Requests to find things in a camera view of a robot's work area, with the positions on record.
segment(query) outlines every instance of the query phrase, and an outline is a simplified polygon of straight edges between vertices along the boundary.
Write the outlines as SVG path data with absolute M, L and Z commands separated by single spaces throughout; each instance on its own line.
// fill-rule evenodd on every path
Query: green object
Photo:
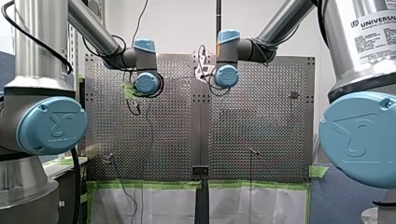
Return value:
M 82 74 L 78 74 L 77 79 L 78 79 L 78 82 L 83 82 L 85 77 Z
M 248 180 L 210 180 L 209 187 L 211 189 L 240 189 L 242 187 L 253 187 L 259 189 L 291 189 L 291 190 L 307 190 L 310 184 L 286 184 L 265 181 L 248 181 Z
M 88 201 L 87 199 L 88 199 L 87 194 L 83 194 L 83 195 L 81 195 L 81 196 L 79 197 L 79 202 L 80 202 L 80 203 L 85 203 L 85 202 Z
M 123 87 L 124 87 L 125 99 L 127 99 L 127 100 L 134 99 L 135 95 L 137 95 L 137 89 L 134 86 L 134 83 L 133 82 L 124 82 Z
M 328 166 L 312 165 L 309 166 L 309 176 L 312 178 L 323 178 L 328 170 Z
M 306 193 L 305 224 L 311 223 L 311 199 L 312 199 L 312 185 L 309 184 L 307 193 Z

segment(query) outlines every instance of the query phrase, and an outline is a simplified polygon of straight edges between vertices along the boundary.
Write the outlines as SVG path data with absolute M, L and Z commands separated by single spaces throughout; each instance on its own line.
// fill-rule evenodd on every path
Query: small object on pegboard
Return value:
M 297 91 L 291 91 L 289 98 L 291 100 L 297 100 L 300 97 L 300 94 Z

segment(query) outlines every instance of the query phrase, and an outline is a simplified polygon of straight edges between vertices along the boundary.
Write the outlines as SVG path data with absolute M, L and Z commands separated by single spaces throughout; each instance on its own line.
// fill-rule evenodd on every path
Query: perforated metal panel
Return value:
M 212 99 L 211 179 L 302 182 L 308 178 L 314 64 L 312 58 L 293 57 L 277 57 L 267 68 L 238 64 L 238 85 L 228 95 Z
M 142 115 L 134 116 L 123 97 L 123 73 L 87 58 L 89 179 L 118 177 L 114 165 L 103 162 L 110 153 L 122 178 L 191 179 L 191 61 L 190 55 L 159 56 L 163 94 L 140 101 Z

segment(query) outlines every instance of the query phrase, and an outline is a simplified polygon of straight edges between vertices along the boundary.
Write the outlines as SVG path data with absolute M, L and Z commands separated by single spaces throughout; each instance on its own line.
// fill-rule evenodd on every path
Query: vertical metal pole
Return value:
M 221 0 L 216 0 L 216 42 L 221 31 Z

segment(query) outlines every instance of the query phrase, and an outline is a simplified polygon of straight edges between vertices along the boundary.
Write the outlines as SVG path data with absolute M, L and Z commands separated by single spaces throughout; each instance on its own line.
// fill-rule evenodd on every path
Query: metal frame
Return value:
M 303 183 L 303 182 L 308 182 L 309 181 L 309 165 L 312 163 L 312 145 L 313 145 L 313 112 L 314 112 L 314 72 L 315 72 L 315 59 L 314 58 L 303 58 L 303 57 L 278 57 L 275 59 L 275 61 L 272 63 L 272 66 L 274 66 L 272 69 L 279 68 L 280 71 L 285 73 L 284 69 L 282 70 L 282 65 L 287 65 L 287 64 L 297 64 L 298 67 L 300 68 L 299 70 L 299 75 L 303 75 L 305 80 L 301 80 L 304 84 L 304 93 L 300 92 L 300 100 L 304 98 L 304 101 L 306 101 L 306 105 L 304 105 L 304 111 L 301 111 L 300 116 L 304 116 L 304 133 L 300 133 L 299 136 L 303 135 L 304 138 L 304 155 L 302 155 L 302 158 L 298 158 L 298 160 L 302 160 L 303 163 L 301 166 L 304 167 L 304 170 L 302 171 L 303 174 L 299 176 L 291 176 L 291 177 L 282 177 L 282 176 L 265 176 L 265 177 L 260 177 L 260 176 L 250 176 L 247 173 L 243 173 L 243 176 L 224 176 L 222 178 L 217 178 L 216 176 L 211 176 L 210 175 L 210 165 L 211 165 L 211 158 L 210 158 L 210 141 L 209 141 L 209 136 L 211 132 L 211 123 L 212 123 L 212 109 L 213 109 L 213 104 L 215 103 L 213 96 L 211 95 L 207 85 L 202 81 L 202 80 L 197 80 L 194 77 L 193 71 L 195 70 L 194 68 L 197 66 L 197 61 L 195 58 L 191 57 L 191 55 L 188 54 L 172 54 L 172 55 L 159 55 L 158 56 L 158 61 L 159 61 L 159 71 L 162 71 L 162 63 L 163 62 L 168 62 L 168 64 L 178 64 L 180 62 L 186 62 L 188 63 L 188 67 L 190 70 L 189 74 L 184 74 L 183 77 L 181 75 L 175 75 L 175 72 L 168 71 L 167 74 L 165 74 L 165 79 L 168 79 L 169 76 L 175 75 L 175 79 L 186 80 L 188 81 L 189 85 L 184 86 L 183 88 L 190 88 L 190 102 L 191 107 L 190 109 L 190 123 L 191 123 L 191 130 L 190 130 L 190 148 L 188 149 L 190 151 L 190 158 L 191 158 L 191 164 L 189 170 L 191 171 L 191 175 L 182 175 L 182 178 L 178 178 L 175 175 L 168 175 L 164 177 L 147 177 L 147 176 L 141 176 L 141 175 L 128 175 L 126 173 L 123 174 L 123 177 L 125 178 L 131 178 L 131 179 L 148 179 L 148 180 L 161 180 L 161 181 L 175 181 L 175 180 L 207 180 L 207 179 L 250 179 L 251 177 L 254 180 L 269 180 L 269 181 L 277 181 L 277 182 L 288 182 L 288 183 Z M 102 63 L 99 59 L 96 59 L 95 57 L 88 56 L 86 59 L 86 106 L 87 106 L 87 111 L 88 111 L 88 117 L 89 117 L 89 129 L 87 130 L 87 155 L 91 158 L 95 158 L 97 156 L 97 143 L 93 142 L 93 135 L 94 135 L 94 123 L 95 123 L 95 114 L 94 112 L 90 109 L 94 107 L 94 102 L 95 100 L 100 100 L 96 99 L 98 95 L 95 93 L 94 86 L 92 83 L 94 83 L 95 80 L 95 73 L 101 73 L 101 76 L 106 76 L 106 83 L 104 83 L 104 87 L 111 85 L 109 83 L 114 82 L 116 79 L 116 76 L 118 79 L 120 79 L 120 76 L 122 76 L 122 73 L 120 72 L 114 72 L 110 70 L 106 70 L 103 66 L 98 67 L 98 63 Z M 167 89 L 165 88 L 165 96 L 161 96 L 159 100 L 155 99 L 154 101 L 162 101 L 163 99 L 166 99 L 166 92 L 167 91 L 177 91 L 175 87 L 168 86 Z M 146 111 L 146 108 L 148 106 L 149 101 L 141 101 L 141 108 L 142 108 L 142 114 L 144 116 L 144 113 Z M 161 109 L 157 107 L 157 112 L 160 113 Z M 141 124 L 140 119 L 135 119 L 136 125 Z M 99 163 L 96 163 L 96 165 L 92 165 L 91 168 L 93 169 L 90 173 L 94 174 L 99 172 L 97 169 L 98 167 L 95 168 Z M 132 164 L 125 164 L 126 166 L 130 166 L 131 169 L 133 169 Z M 112 179 L 112 178 L 117 178 L 116 174 L 114 171 L 111 171 L 113 169 L 112 167 L 109 167 L 108 169 L 102 169 L 100 172 L 102 172 L 100 175 L 97 175 L 93 179 L 97 179 L 98 176 L 100 178 L 105 179 Z

